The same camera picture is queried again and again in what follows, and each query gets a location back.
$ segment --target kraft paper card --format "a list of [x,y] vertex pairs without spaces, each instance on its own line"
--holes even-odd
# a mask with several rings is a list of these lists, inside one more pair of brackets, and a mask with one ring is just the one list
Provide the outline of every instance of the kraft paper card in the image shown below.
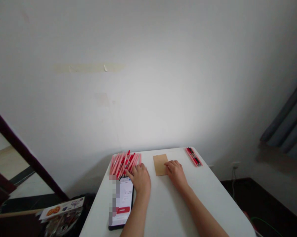
[[156,176],[167,175],[164,163],[168,161],[166,154],[153,156]]

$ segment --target pile of pens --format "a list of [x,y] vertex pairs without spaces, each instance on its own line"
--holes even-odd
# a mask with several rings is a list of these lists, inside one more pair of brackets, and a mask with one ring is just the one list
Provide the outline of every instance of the pile of pens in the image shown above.
[[200,159],[197,157],[197,155],[195,154],[195,152],[193,151],[193,149],[191,147],[187,147],[185,148],[188,156],[190,157],[192,163],[196,166],[203,166],[202,162],[200,161]]
[[134,153],[130,155],[130,151],[128,153],[124,152],[122,154],[117,154],[115,157],[112,156],[111,166],[110,166],[110,174],[116,175],[117,178],[123,177],[126,175],[126,170],[133,173],[132,168],[137,165],[137,161],[139,158],[139,164],[142,163],[142,154]]

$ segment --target tape residue on wall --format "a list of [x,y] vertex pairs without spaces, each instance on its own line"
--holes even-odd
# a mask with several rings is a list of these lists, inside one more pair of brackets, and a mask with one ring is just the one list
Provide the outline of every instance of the tape residue on wall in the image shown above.
[[125,68],[124,64],[99,63],[99,64],[54,64],[55,73],[99,73],[119,72]]

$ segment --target curtain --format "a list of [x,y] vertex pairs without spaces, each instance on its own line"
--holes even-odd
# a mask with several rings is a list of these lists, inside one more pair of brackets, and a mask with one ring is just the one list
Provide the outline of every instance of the curtain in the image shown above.
[[260,140],[297,160],[297,88]]

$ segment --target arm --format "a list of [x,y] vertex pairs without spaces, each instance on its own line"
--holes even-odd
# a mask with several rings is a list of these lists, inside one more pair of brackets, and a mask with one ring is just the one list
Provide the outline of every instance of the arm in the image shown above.
[[205,208],[188,185],[181,164],[178,161],[168,161],[165,165],[167,175],[185,200],[185,203],[190,210],[199,235],[204,237],[228,237],[227,233],[213,218],[211,213]]
[[122,230],[121,237],[144,236],[146,212],[151,192],[151,179],[145,165],[133,167],[133,174],[126,174],[131,179],[136,190],[136,198],[128,220]]

